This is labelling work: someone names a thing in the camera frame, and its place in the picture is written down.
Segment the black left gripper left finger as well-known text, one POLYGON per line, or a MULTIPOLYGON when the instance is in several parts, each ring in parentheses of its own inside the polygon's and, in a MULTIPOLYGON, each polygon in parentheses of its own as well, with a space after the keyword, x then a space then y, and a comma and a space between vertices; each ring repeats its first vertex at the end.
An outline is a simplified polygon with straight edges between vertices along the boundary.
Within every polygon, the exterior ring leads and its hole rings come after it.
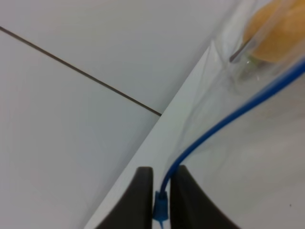
POLYGON ((151 229, 153 169, 139 167, 133 179, 98 229, 151 229))

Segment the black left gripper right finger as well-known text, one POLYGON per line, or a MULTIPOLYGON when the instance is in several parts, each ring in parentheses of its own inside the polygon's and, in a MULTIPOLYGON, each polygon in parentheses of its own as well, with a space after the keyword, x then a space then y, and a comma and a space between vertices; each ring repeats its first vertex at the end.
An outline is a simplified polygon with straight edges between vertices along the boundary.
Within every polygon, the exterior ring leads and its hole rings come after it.
POLYGON ((171 178, 170 225, 172 229, 237 229, 203 192, 186 166, 171 178))

